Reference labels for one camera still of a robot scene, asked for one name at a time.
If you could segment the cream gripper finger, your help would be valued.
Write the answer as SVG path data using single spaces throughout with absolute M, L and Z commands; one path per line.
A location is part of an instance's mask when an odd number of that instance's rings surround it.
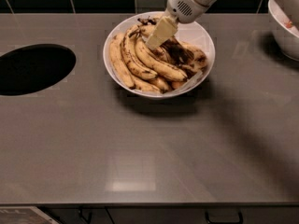
M 146 46 L 150 50 L 157 49 L 166 40 L 171 38 L 178 31 L 178 18 L 176 16 L 163 15 L 155 25 L 154 30 L 150 33 Z

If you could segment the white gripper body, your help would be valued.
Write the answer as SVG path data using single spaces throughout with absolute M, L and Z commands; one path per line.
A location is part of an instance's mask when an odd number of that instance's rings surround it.
M 208 9 L 196 0 L 167 0 L 164 15 L 176 23 L 192 23 Z

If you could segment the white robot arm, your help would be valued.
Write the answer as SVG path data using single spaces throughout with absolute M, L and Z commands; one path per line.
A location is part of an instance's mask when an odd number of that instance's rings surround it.
M 179 24 L 189 24 L 206 13 L 218 0 L 167 0 L 162 17 L 147 38 L 149 49 L 157 49 L 175 35 Z M 293 25 L 299 22 L 299 0 L 274 0 Z

